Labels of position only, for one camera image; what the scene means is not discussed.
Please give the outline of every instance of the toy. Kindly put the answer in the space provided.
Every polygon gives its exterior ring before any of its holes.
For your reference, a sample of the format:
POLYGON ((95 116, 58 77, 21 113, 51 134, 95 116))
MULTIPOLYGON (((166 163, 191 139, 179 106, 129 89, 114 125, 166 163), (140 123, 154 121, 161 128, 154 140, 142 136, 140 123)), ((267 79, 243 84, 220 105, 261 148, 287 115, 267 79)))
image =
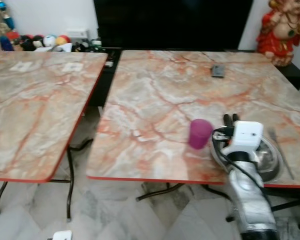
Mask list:
POLYGON ((31 38, 28 35, 21 35, 20 36, 20 42, 23 43, 27 40, 31 40, 31 38))
POLYGON ((8 15, 8 13, 7 13, 7 5, 2 0, 0 0, 0 14, 1 14, 4 22, 8 25, 8 27, 11 30, 14 30, 15 29, 14 21, 13 21, 12 17, 10 17, 8 15))
POLYGON ((0 0, 0 11, 6 11, 7 10, 7 5, 2 1, 0 0))
POLYGON ((291 63, 293 45, 300 44, 300 0, 270 0, 272 11, 262 18, 257 51, 275 66, 291 63))
POLYGON ((73 46, 72 46, 72 52, 76 52, 76 53, 85 53, 87 50, 87 48, 81 44, 76 42, 73 46))
POLYGON ((57 45, 68 44, 70 42, 71 42, 70 38, 68 36, 66 36, 66 35, 60 35, 55 40, 55 43, 57 45))
POLYGON ((43 44, 46 47, 54 47, 56 45, 56 37, 54 35, 48 35, 43 38, 43 44))
POLYGON ((11 31, 11 29, 10 29, 10 27, 8 27, 8 25, 6 23, 4 23, 4 22, 0 23, 0 32, 2 34, 6 34, 6 33, 10 32, 10 31, 11 31))
POLYGON ((0 36, 0 45, 3 51, 14 51, 14 47, 12 46, 9 38, 5 35, 5 30, 1 29, 2 35, 0 36))
POLYGON ((33 45, 38 48, 44 47, 44 36, 42 35, 35 35, 32 39, 33 45))
POLYGON ((92 39, 91 46, 98 51, 102 47, 101 40, 99 38, 92 39))
POLYGON ((26 39, 24 42, 21 42, 20 46, 22 47, 23 51, 36 50, 36 47, 34 46, 33 41, 31 39, 26 39))
POLYGON ((88 49, 89 48, 89 42, 88 42, 88 40, 87 41, 82 41, 81 42, 81 44, 86 48, 86 49, 88 49))

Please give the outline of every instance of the metal plate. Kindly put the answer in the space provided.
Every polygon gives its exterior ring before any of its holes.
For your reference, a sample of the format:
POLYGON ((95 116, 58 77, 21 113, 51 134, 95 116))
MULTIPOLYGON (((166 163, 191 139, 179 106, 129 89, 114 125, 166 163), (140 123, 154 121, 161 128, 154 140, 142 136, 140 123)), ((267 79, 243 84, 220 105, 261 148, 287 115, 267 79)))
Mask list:
MULTIPOLYGON (((219 142, 218 145, 223 148, 224 142, 219 142)), ((211 153, 220 166, 225 167, 228 165, 225 159, 218 158, 212 143, 211 153)), ((273 182, 281 175, 283 168, 282 156, 267 138, 262 137, 260 146, 256 150, 256 156, 254 161, 257 162, 257 170, 263 182, 273 182)))

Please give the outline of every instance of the white wall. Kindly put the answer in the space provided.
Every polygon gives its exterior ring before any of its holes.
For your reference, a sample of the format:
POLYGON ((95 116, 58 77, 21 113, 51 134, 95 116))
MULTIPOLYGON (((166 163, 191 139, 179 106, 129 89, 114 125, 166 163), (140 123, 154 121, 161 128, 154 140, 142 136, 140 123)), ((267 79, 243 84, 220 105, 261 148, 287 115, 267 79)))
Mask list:
POLYGON ((62 35, 68 28, 88 28, 97 37, 93 0, 4 0, 20 34, 62 35))
MULTIPOLYGON (((88 28, 97 37, 97 18, 93 0, 5 0, 21 34, 65 34, 67 28, 88 28)), ((239 49, 256 49, 261 17, 268 12, 268 0, 254 0, 239 49)), ((300 68, 300 46, 293 63, 300 68)))

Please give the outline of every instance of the black cable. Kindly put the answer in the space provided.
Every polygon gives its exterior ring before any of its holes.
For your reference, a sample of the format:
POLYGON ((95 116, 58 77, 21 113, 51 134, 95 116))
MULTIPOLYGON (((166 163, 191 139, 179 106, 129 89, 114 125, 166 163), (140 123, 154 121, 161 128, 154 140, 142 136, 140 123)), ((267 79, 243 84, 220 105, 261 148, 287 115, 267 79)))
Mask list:
POLYGON ((207 185, 207 184, 201 184, 201 186, 202 186, 205 190, 207 190, 208 192, 213 193, 213 194, 217 194, 217 195, 219 195, 219 196, 221 196, 221 197, 224 197, 224 198, 228 199, 229 201, 231 201, 230 197, 229 197, 227 194, 225 194, 224 192, 218 191, 218 190, 215 190, 215 189, 212 189, 212 188, 210 188, 209 185, 207 185))
POLYGON ((217 146, 217 141, 214 139, 214 134, 216 132, 222 132, 223 129, 215 129, 212 131, 212 144, 213 144, 213 147, 215 149, 215 152, 216 152, 216 155, 222 159, 221 157, 223 157, 230 165, 234 166, 235 168, 239 169, 244 175, 246 175, 249 179, 251 179, 251 181, 259 188, 259 190, 261 191, 262 195, 264 196, 264 198, 267 200, 267 202, 269 203, 270 207, 271 207, 271 204, 270 204, 270 200, 266 194, 266 191, 263 187, 261 187, 257 181, 254 179, 253 176, 250 175, 250 173, 248 173, 247 171, 245 171, 242 167, 238 166, 237 164, 235 164, 228 156, 226 156, 225 154, 223 154, 221 152, 221 150, 218 148, 217 146))
POLYGON ((69 149, 71 151, 80 152, 83 150, 89 143, 92 143, 94 141, 93 138, 86 140, 84 143, 82 143, 79 147, 69 146, 69 149))

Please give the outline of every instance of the red statue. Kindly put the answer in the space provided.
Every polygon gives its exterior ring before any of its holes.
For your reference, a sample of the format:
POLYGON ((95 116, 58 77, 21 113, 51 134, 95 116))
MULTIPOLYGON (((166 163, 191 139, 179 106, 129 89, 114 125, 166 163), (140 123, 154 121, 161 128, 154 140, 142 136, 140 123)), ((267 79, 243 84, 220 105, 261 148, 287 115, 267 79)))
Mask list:
POLYGON ((293 45, 300 44, 300 0, 270 0, 272 11, 263 16, 257 51, 275 66, 291 63, 293 45))

